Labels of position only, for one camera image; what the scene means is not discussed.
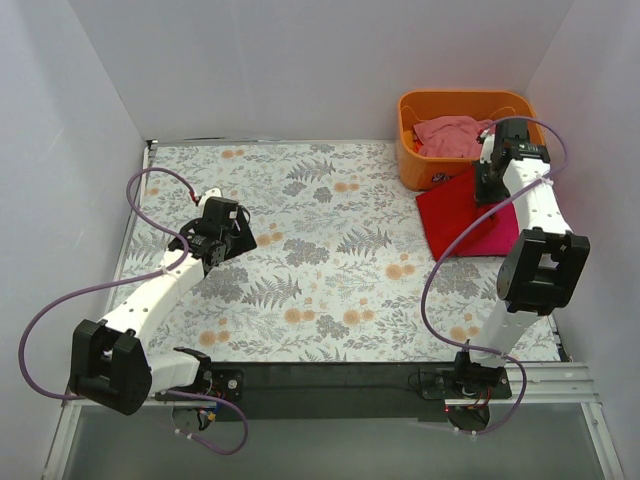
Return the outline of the red t shirt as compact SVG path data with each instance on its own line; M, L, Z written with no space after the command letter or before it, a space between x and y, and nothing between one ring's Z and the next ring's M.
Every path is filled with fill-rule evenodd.
M426 241L435 260L492 205L478 207L474 199L474 170L446 181L416 197Z

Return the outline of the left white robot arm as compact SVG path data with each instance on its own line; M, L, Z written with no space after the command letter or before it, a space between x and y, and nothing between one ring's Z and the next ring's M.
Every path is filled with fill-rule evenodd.
M152 354L154 332L184 295L219 264L256 248L250 214L217 192L199 200L199 217L167 245L154 278L141 283L100 321L82 321L72 336L70 390L125 415L157 393L206 390L209 356L177 347Z

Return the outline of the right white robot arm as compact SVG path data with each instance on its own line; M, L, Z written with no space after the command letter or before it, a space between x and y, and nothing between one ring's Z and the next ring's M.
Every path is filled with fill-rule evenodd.
M506 383L506 357L538 319L565 307L590 252L587 237L564 219L546 146L531 139L524 116L505 117L481 131L474 164L474 200L484 218L513 207L518 236L496 278L498 300L470 347L454 360L461 394L488 394Z

